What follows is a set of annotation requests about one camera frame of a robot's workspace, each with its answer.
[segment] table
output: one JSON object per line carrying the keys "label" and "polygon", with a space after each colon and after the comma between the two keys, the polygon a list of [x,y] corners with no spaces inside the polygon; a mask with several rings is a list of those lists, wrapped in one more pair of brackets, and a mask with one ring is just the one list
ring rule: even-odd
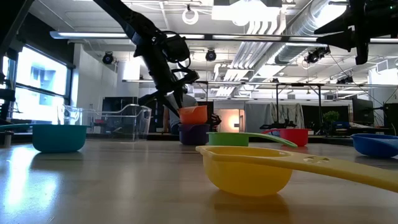
{"label": "table", "polygon": [[[294,151],[398,169],[397,159],[370,159],[349,146]],[[394,192],[295,171],[278,195],[238,197],[218,190],[201,160],[173,141],[87,141],[73,154],[0,149],[0,223],[398,223]]]}

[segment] camera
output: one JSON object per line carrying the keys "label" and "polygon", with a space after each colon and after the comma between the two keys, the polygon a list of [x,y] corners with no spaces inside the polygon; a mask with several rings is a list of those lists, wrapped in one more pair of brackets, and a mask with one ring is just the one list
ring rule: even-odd
{"label": "camera", "polygon": [[214,60],[216,60],[216,58],[217,58],[217,54],[214,51],[214,49],[208,49],[207,54],[206,54],[206,61],[213,62]]}
{"label": "camera", "polygon": [[105,65],[111,65],[115,61],[113,52],[105,52],[105,56],[102,58],[102,62]]}

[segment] teal bowl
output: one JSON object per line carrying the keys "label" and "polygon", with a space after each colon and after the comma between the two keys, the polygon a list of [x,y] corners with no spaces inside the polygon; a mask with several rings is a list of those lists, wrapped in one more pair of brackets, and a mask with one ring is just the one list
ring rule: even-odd
{"label": "teal bowl", "polygon": [[33,146],[45,153],[76,152],[86,142],[87,126],[60,124],[11,124],[0,129],[32,127]]}

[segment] orange cup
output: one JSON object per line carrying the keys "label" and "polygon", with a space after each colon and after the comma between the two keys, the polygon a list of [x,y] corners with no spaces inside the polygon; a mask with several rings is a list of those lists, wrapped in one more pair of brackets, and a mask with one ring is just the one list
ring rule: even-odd
{"label": "orange cup", "polygon": [[178,112],[182,124],[205,124],[207,122],[207,106],[180,108]]}

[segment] yellow measuring cup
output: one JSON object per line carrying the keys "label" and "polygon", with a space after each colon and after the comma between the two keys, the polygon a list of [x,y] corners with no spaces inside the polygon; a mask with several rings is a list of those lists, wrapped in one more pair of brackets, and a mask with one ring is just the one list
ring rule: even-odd
{"label": "yellow measuring cup", "polygon": [[276,194],[292,170],[352,180],[398,192],[398,172],[340,159],[275,149],[198,146],[205,172],[219,189],[246,196]]}

